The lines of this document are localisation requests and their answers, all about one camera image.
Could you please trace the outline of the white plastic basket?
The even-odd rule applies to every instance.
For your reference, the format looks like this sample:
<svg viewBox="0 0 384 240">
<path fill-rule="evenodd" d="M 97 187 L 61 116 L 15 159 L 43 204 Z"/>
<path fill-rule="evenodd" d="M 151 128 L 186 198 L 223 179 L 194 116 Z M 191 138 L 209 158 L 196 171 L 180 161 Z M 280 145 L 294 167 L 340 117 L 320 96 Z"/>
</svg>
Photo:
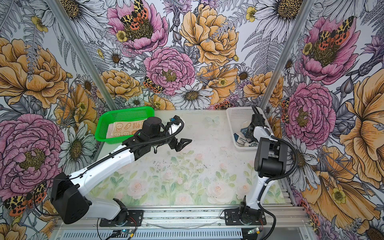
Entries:
<svg viewBox="0 0 384 240">
<path fill-rule="evenodd" d="M 233 144 L 235 148 L 238 151 L 256 151 L 257 147 L 239 147 L 236 144 L 236 141 L 234 139 L 234 133 L 239 131 L 241 128 L 241 124 L 246 121 L 251 121 L 253 114 L 260 114 L 263 116 L 265 120 L 265 129 L 267 132 L 267 139 L 269 139 L 272 143 L 276 143 L 277 140 L 274 140 L 271 138 L 271 136 L 274 135 L 273 130 L 267 121 L 267 117 L 264 114 L 263 110 L 259 107 L 234 107 L 234 108 L 228 108 L 226 110 L 228 122 L 229 122 L 229 129 L 232 137 Z"/>
</svg>

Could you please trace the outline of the blue white patterned towel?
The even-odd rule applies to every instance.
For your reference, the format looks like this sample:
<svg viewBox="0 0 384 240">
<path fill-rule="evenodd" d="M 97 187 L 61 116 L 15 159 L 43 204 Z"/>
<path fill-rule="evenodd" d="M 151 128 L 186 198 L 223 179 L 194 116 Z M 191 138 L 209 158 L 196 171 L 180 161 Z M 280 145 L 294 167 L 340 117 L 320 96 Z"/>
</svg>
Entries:
<svg viewBox="0 0 384 240">
<path fill-rule="evenodd" d="M 241 128 L 239 131 L 234 133 L 234 139 L 236 141 L 237 146 L 239 147 L 257 147 L 259 142 L 254 139 L 250 139 L 247 137 L 248 127 L 251 124 L 251 121 L 246 121 L 241 124 Z"/>
</svg>

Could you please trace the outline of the orange patterned towel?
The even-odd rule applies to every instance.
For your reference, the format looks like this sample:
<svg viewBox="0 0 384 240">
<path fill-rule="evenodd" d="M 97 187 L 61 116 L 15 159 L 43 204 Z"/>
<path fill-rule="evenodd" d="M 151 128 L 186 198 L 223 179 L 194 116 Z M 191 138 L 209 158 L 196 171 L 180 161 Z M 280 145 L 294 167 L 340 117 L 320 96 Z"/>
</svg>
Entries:
<svg viewBox="0 0 384 240">
<path fill-rule="evenodd" d="M 134 135 L 138 130 L 142 129 L 143 123 L 144 120 L 109 124 L 106 138 L 111 139 Z"/>
</svg>

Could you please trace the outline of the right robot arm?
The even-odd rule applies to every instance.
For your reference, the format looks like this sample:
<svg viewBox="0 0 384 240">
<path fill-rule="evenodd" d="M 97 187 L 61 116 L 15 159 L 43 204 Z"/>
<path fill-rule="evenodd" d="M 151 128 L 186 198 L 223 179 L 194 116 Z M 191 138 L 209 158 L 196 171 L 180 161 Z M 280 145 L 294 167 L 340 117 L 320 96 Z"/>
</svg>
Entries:
<svg viewBox="0 0 384 240">
<path fill-rule="evenodd" d="M 261 114 L 253 114 L 248 136 L 259 143 L 254 163 L 258 175 L 254 189 L 240 203 L 239 216 L 245 225 L 262 222 L 261 205 L 271 185 L 285 174 L 288 153 L 288 145 L 269 131 Z"/>
</svg>

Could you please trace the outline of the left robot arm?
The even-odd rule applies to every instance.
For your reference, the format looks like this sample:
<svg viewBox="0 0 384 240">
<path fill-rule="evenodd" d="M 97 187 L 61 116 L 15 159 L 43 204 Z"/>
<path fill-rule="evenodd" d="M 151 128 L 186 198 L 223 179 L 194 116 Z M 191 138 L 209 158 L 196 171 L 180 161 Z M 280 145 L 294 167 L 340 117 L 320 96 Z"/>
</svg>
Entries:
<svg viewBox="0 0 384 240">
<path fill-rule="evenodd" d="M 69 225 L 84 218 L 105 219 L 123 226 L 130 218 L 127 207 L 119 199 L 103 200 L 89 196 L 101 181 L 139 158 L 168 145 L 176 152 L 191 143 L 190 139 L 177 139 L 185 126 L 179 116 L 167 124 L 158 117 L 149 117 L 143 126 L 114 151 L 89 166 L 69 175 L 61 173 L 54 178 L 51 204 L 62 221 Z"/>
</svg>

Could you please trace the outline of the green plastic basket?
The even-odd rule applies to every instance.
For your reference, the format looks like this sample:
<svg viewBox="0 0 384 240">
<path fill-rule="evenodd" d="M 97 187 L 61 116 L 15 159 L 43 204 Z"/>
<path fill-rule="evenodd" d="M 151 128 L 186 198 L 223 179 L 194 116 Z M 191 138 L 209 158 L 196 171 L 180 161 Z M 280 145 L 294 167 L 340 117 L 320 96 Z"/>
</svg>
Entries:
<svg viewBox="0 0 384 240">
<path fill-rule="evenodd" d="M 122 143 L 142 129 L 144 121 L 154 115 L 151 107 L 106 112 L 99 118 L 95 139 L 107 144 Z"/>
</svg>

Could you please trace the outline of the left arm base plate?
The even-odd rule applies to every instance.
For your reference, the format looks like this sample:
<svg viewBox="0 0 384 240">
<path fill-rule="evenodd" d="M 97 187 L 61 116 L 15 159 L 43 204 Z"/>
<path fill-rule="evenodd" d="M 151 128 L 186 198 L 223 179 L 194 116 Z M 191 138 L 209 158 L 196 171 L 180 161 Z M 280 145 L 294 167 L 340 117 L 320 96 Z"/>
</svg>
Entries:
<svg viewBox="0 0 384 240">
<path fill-rule="evenodd" d="M 140 227 L 142 225 L 144 211 L 128 210 L 119 213 L 113 220 L 101 219 L 100 227 Z"/>
</svg>

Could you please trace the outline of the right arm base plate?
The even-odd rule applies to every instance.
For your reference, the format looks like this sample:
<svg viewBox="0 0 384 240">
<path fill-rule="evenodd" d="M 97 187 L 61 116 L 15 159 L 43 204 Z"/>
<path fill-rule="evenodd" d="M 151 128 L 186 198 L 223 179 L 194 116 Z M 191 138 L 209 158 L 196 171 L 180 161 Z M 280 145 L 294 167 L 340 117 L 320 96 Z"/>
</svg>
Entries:
<svg viewBox="0 0 384 240">
<path fill-rule="evenodd" d="M 244 210 L 240 208 L 225 209 L 224 220 L 226 226 L 261 226 L 266 225 L 266 217 L 261 210 Z"/>
</svg>

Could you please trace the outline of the aluminium front rail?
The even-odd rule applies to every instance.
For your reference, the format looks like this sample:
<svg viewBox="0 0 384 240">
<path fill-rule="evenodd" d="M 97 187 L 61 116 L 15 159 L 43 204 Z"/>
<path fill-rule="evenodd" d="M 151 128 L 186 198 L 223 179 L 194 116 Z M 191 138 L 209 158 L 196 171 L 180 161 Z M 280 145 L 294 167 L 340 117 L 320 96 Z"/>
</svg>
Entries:
<svg viewBox="0 0 384 240">
<path fill-rule="evenodd" d="M 309 217 L 303 207 L 292 204 L 265 205 L 264 208 L 275 215 L 277 228 L 308 227 Z M 241 226 L 240 220 L 233 221 L 232 216 L 239 216 L 239 206 L 140 206 L 127 208 L 128 216 L 135 221 L 126 226 L 137 225 L 141 228 L 189 228 Z"/>
</svg>

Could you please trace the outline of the right aluminium frame post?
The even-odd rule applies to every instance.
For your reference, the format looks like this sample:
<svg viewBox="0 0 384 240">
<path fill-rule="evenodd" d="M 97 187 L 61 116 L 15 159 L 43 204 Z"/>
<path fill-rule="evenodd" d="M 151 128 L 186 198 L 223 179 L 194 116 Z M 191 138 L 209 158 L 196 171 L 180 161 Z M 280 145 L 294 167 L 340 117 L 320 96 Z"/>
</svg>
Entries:
<svg viewBox="0 0 384 240">
<path fill-rule="evenodd" d="M 303 1 L 303 4 L 301 6 L 301 9 L 298 13 L 297 19 L 294 22 L 293 29 L 290 33 L 290 35 L 287 37 L 286 44 L 283 48 L 283 51 L 278 59 L 277 65 L 273 71 L 273 74 L 271 76 L 271 81 L 268 87 L 266 88 L 266 92 L 264 93 L 261 102 L 259 104 L 259 108 L 264 110 L 269 103 L 269 100 L 272 96 L 273 90 L 278 85 L 279 79 L 281 77 L 281 73 L 283 71 L 283 68 L 285 66 L 286 61 L 288 60 L 290 56 L 290 52 L 297 43 L 299 34 L 305 27 L 306 21 L 309 18 L 310 12 L 314 6 L 316 1 L 314 0 L 307 0 Z"/>
</svg>

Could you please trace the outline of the aluminium frame post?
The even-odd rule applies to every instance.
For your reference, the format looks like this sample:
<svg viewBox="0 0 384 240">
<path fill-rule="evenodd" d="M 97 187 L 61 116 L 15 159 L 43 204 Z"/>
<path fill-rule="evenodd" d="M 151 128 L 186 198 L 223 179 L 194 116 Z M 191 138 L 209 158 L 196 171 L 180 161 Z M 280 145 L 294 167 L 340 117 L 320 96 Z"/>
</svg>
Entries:
<svg viewBox="0 0 384 240">
<path fill-rule="evenodd" d="M 75 30 L 74 25 L 71 23 L 68 15 L 66 14 L 64 8 L 61 5 L 60 1 L 48 1 L 49 8 L 53 12 L 60 26 L 62 26 L 65 35 L 69 38 L 71 45 L 74 47 L 78 56 L 82 60 L 82 63 L 85 65 L 88 74 L 91 76 L 95 85 L 99 89 L 102 97 L 109 106 L 111 111 L 118 110 L 118 106 L 115 104 L 113 98 L 108 92 L 99 72 L 92 62 L 85 46 L 82 43 L 81 38 L 79 37 L 77 31 Z"/>
<path fill-rule="evenodd" d="M 301 9 L 298 13 L 297 19 L 294 22 L 293 29 L 290 33 L 290 35 L 287 37 L 286 44 L 283 48 L 283 51 L 278 59 L 277 65 L 273 71 L 273 74 L 271 76 L 271 81 L 268 87 L 266 88 L 266 92 L 264 93 L 261 102 L 259 104 L 259 108 L 264 110 L 269 103 L 269 100 L 272 96 L 273 90 L 278 85 L 279 79 L 281 77 L 281 73 L 283 71 L 283 68 L 285 66 L 286 61 L 288 60 L 290 56 L 290 52 L 297 43 L 299 34 L 305 27 L 306 21 L 309 18 L 310 12 L 314 6 L 316 1 L 314 0 L 307 0 L 303 1 L 303 4 L 301 6 Z"/>
</svg>

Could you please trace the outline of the left aluminium frame post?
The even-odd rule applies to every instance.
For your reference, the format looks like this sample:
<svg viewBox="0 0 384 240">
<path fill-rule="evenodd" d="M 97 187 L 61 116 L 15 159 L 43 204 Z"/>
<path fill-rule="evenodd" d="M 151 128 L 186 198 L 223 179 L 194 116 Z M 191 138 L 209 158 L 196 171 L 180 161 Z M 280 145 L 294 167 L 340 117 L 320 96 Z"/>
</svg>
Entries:
<svg viewBox="0 0 384 240">
<path fill-rule="evenodd" d="M 95 85 L 99 89 L 102 97 L 109 106 L 111 111 L 118 110 L 118 106 L 115 104 L 113 98 L 108 92 L 99 72 L 92 62 L 85 46 L 82 43 L 81 38 L 79 37 L 77 31 L 75 30 L 74 25 L 71 23 L 68 15 L 66 14 L 64 8 L 61 5 L 60 1 L 48 1 L 49 8 L 53 12 L 60 26 L 62 26 L 65 35 L 69 38 L 71 45 L 74 47 L 78 56 L 82 60 L 82 63 L 85 65 L 88 74 L 91 76 Z"/>
</svg>

